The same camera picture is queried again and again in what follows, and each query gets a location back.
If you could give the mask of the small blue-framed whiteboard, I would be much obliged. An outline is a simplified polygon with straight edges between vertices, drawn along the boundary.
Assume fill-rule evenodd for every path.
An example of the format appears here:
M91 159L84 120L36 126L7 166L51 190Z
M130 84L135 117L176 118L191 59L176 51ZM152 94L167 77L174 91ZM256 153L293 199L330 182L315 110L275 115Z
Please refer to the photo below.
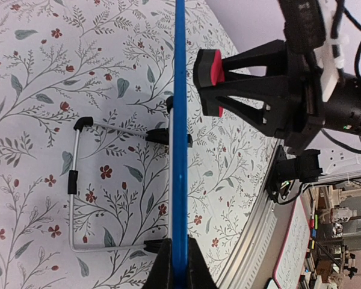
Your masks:
M172 192L172 263L174 287L187 287L187 69L185 2L175 2L173 99L173 192Z

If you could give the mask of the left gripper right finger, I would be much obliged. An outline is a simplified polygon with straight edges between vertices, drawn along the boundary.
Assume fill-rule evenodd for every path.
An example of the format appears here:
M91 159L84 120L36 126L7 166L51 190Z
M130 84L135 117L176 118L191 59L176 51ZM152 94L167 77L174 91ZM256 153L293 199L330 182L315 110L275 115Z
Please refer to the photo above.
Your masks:
M188 237L188 289L217 289L195 238Z

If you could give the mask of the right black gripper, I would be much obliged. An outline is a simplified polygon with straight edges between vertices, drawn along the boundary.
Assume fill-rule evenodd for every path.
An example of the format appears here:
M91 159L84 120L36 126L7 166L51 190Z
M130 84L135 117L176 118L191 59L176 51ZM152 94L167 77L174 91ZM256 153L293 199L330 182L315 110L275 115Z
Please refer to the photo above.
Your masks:
M263 77L233 70L265 67ZM314 51L295 54L283 40L273 40L223 59L225 78L202 92L267 137L282 139L288 153L301 155L319 131L321 69Z

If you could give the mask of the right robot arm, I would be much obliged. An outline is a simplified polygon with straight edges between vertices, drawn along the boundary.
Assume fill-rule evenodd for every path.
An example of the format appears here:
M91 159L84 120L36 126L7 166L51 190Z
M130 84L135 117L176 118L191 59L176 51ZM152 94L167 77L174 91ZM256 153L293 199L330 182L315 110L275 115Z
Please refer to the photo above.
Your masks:
M361 139L361 74L344 72L339 26L349 16L343 1L330 11L324 1L280 1L284 40L223 58L199 50L193 82L203 114L237 115L267 137L283 140L266 183L269 198L289 203L285 181L316 182L319 151L310 142L330 130Z

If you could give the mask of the red whiteboard eraser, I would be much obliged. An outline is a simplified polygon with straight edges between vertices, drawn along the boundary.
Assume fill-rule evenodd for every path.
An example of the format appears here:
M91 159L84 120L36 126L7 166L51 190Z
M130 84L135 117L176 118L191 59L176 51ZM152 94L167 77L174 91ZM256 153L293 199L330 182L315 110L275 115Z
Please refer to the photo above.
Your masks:
M200 49L193 67L193 83L198 91L202 112L205 116L221 117L223 108L214 104L203 88L214 87L225 81L221 51L218 49Z

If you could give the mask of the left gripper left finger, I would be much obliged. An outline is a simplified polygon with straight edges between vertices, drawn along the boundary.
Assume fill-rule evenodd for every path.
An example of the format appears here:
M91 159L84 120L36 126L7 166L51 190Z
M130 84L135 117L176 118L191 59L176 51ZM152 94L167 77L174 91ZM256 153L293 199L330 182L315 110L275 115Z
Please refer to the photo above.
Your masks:
M173 286L172 240L166 238L159 248L159 252L144 284L144 288L171 289Z

